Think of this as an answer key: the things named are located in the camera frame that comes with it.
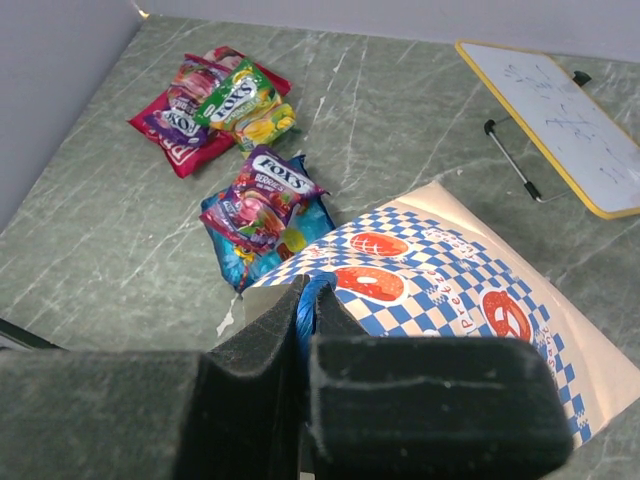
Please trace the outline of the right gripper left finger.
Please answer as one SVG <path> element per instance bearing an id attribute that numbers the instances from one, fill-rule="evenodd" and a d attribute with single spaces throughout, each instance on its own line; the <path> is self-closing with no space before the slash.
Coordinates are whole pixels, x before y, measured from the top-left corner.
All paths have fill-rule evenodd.
<path id="1" fill-rule="evenodd" d="M 5 479 L 295 479 L 295 313 L 307 281 L 205 351 L 7 349 Z"/>

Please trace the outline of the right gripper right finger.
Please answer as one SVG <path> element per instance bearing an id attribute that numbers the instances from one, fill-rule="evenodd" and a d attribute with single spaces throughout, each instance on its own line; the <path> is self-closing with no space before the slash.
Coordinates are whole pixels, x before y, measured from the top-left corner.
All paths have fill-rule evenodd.
<path id="1" fill-rule="evenodd" d="M 573 439 L 528 343 L 374 337 L 330 288 L 315 305 L 309 435 L 320 479 L 539 479 Z"/>

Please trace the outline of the blue checkered paper bag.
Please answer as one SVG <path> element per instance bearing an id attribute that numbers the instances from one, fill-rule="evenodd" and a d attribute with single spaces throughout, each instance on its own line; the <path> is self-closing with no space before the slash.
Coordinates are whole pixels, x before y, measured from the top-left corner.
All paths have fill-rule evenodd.
<path id="1" fill-rule="evenodd" d="M 327 271 L 373 336 L 498 336 L 549 367 L 576 445 L 639 397 L 638 368 L 569 300 L 441 185 L 326 234 L 259 280 Z"/>

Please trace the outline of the purple Fox's berries candy bag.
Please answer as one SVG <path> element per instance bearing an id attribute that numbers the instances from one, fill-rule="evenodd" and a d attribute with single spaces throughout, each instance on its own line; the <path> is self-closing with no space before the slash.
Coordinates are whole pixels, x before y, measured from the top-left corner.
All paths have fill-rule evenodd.
<path id="1" fill-rule="evenodd" d="M 232 243 L 255 253 L 273 249 L 293 215 L 326 190 L 291 160 L 256 147 L 238 176 L 200 220 Z"/>

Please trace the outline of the blue snack bag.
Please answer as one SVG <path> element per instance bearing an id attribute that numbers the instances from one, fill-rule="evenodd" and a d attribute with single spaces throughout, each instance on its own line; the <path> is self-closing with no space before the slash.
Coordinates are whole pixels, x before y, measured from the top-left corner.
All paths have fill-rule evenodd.
<path id="1" fill-rule="evenodd" d="M 201 202 L 200 221 L 220 272 L 241 293 L 278 265 L 335 228 L 305 156 L 289 160 L 259 146 L 231 185 Z"/>

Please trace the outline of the red snack bag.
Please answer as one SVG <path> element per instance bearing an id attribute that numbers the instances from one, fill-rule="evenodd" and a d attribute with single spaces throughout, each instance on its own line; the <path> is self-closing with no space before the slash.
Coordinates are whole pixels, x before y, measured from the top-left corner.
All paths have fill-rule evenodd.
<path id="1" fill-rule="evenodd" d="M 245 58 L 245 55 L 231 47 L 221 46 L 207 52 L 204 56 L 198 57 L 224 65 L 232 71 Z M 227 132 L 210 128 L 207 141 L 200 147 L 176 144 L 162 137 L 145 123 L 144 116 L 149 114 L 155 107 L 159 107 L 165 99 L 166 90 L 145 109 L 130 119 L 129 123 L 145 135 L 147 139 L 159 145 L 178 177 L 185 178 L 193 174 L 198 168 L 219 157 L 236 144 Z"/>

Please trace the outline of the yellow green candy wrapper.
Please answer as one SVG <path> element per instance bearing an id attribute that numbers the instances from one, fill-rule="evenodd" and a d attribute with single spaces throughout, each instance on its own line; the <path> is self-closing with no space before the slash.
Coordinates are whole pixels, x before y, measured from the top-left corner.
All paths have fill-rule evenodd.
<path id="1" fill-rule="evenodd" d="M 258 66 L 244 58 L 203 102 L 194 120 L 227 132 L 247 157 L 291 130 L 296 113 Z"/>

